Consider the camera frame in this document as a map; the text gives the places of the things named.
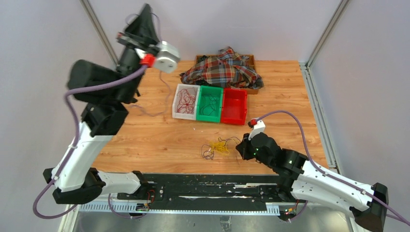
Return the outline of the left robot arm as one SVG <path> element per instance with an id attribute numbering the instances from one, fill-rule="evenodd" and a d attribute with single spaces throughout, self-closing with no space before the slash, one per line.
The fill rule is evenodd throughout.
<path id="1" fill-rule="evenodd" d="M 47 184 L 55 186 L 53 197 L 58 204 L 85 204 L 113 193 L 141 200 L 148 194 L 147 182 L 139 171 L 107 173 L 92 167 L 124 124 L 129 113 L 125 105 L 137 101 L 141 79 L 159 52 L 149 4 L 117 40 L 124 50 L 114 70 L 83 59 L 71 68 L 65 101 L 73 96 L 86 107 L 80 116 L 74 116 L 75 136 L 63 159 L 43 172 Z"/>

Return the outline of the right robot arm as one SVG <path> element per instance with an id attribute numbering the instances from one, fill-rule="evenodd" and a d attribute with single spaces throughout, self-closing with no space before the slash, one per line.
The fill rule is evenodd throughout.
<path id="1" fill-rule="evenodd" d="M 255 159 L 279 175 L 273 191 L 280 200 L 303 200 L 345 213 L 371 232 L 384 229 L 388 189 L 381 183 L 363 184 L 334 173 L 306 155 L 281 148 L 261 132 L 246 133 L 235 147 L 243 160 Z"/>

